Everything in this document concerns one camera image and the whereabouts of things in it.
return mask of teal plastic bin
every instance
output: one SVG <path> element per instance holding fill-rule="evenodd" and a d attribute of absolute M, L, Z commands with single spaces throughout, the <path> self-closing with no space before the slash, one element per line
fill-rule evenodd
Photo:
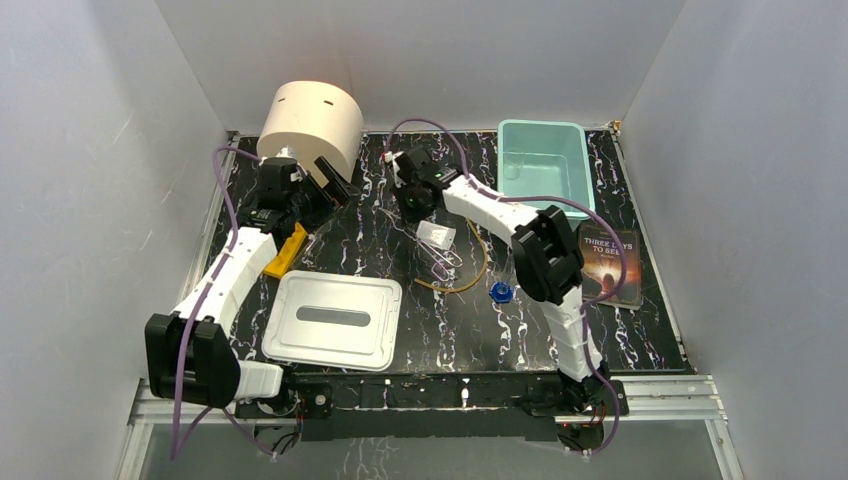
<path fill-rule="evenodd" d="M 504 120 L 498 125 L 498 190 L 510 197 L 554 195 L 595 211 L 589 154 L 583 127 L 566 122 Z M 556 205 L 572 229 L 589 216 L 555 202 L 525 202 L 538 209 Z"/>

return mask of beige cylindrical container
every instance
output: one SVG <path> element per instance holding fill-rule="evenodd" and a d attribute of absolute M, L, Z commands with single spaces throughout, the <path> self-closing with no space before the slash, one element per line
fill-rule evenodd
<path fill-rule="evenodd" d="M 285 146 L 318 184 L 327 179 L 315 167 L 324 157 L 350 181 L 362 141 L 362 111 L 347 92 L 322 82 L 290 82 L 277 90 L 259 136 L 257 153 L 274 157 Z"/>

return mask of gray floor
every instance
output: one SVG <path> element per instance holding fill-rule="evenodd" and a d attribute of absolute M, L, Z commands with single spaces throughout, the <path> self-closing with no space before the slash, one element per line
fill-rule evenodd
<path fill-rule="evenodd" d="M 154 429 L 142 478 L 719 479 L 703 421 L 625 422 L 585 461 L 558 444 L 518 438 L 366 438 L 302 443 L 276 463 L 230 425 L 202 425 L 176 462 L 170 426 Z"/>

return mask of book cover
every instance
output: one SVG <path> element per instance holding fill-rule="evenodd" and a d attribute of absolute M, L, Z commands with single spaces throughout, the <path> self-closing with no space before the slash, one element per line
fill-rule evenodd
<path fill-rule="evenodd" d="M 639 262 L 639 232 L 616 230 L 624 247 L 627 278 L 613 297 L 601 302 L 638 310 L 642 306 L 642 266 Z M 594 298 L 611 290 L 621 274 L 621 263 L 612 237 L 596 225 L 580 226 L 580 251 L 583 253 L 583 298 Z"/>

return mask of marble tabletop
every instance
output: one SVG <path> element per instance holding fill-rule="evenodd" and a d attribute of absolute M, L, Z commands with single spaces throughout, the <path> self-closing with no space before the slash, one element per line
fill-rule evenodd
<path fill-rule="evenodd" d="M 457 135 L 471 172 L 494 186 L 497 178 L 497 135 Z M 389 174 L 379 161 L 386 135 L 365 135 L 352 183 L 361 195 L 341 208 L 308 241 L 293 269 L 388 277 L 401 284 L 401 304 L 394 360 L 389 373 L 521 372 L 556 369 L 556 348 L 540 307 L 520 289 L 512 303 L 497 305 L 489 290 L 507 260 L 506 246 L 480 230 L 492 261 L 480 282 L 459 294 L 436 294 L 413 283 L 433 281 L 433 260 L 416 245 L 414 230 L 400 221 L 389 191 Z M 256 137 L 242 138 L 239 148 L 255 152 Z M 446 136 L 401 134 L 394 150 L 426 147 L 434 159 L 458 163 Z M 640 229 L 611 132 L 586 132 L 596 211 L 614 228 Z M 256 186 L 256 165 L 237 157 L 228 191 L 237 204 Z M 462 267 L 451 283 L 465 285 L 479 271 L 483 252 L 464 219 L 438 211 L 434 223 L 456 228 L 455 251 Z M 229 221 L 225 212 L 209 251 L 209 263 L 220 251 Z M 641 245 L 643 305 L 637 311 L 600 305 L 588 310 L 594 339 L 614 372 L 682 371 L 681 356 L 669 314 L 645 242 Z M 261 344 L 279 281 L 262 275 L 238 314 L 232 346 L 241 359 L 267 361 Z M 295 365 L 296 372 L 341 372 L 330 367 Z"/>

